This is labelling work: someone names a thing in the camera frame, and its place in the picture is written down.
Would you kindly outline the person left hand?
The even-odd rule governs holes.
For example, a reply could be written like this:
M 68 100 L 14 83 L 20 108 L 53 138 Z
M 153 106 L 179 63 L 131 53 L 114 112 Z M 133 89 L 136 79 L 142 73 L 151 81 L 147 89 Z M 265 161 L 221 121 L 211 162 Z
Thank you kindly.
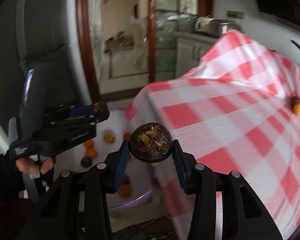
M 36 165 L 31 158 L 21 158 L 15 161 L 16 167 L 22 173 L 37 174 L 42 175 L 47 174 L 50 170 L 54 168 L 55 160 L 52 158 L 47 158 L 40 165 Z

